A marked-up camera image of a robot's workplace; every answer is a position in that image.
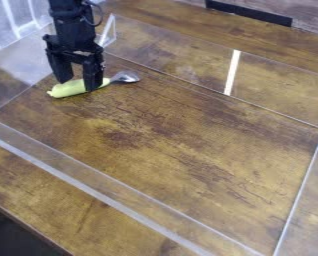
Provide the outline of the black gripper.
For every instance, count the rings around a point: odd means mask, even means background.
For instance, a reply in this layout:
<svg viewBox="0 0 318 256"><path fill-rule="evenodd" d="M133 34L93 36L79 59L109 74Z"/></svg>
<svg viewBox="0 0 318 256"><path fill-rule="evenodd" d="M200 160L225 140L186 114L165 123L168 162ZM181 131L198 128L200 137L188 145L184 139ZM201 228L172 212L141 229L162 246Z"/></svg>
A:
<svg viewBox="0 0 318 256"><path fill-rule="evenodd" d="M55 33L46 34L46 53L50 66L61 83L74 77L73 63L83 65L86 91L95 91L103 84L103 48L95 43L95 22L93 13L53 13Z"/></svg>

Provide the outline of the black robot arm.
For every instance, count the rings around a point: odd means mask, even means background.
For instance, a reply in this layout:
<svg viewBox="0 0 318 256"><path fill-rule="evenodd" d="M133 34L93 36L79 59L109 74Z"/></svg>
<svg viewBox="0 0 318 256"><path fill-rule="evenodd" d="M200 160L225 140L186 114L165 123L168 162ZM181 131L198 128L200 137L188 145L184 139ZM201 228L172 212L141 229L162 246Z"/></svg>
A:
<svg viewBox="0 0 318 256"><path fill-rule="evenodd" d="M55 35L46 34L46 54L54 75L61 83L74 78L73 64L83 66L83 82L87 91L95 91L103 83L105 48L95 42L95 27L90 0L49 0Z"/></svg>

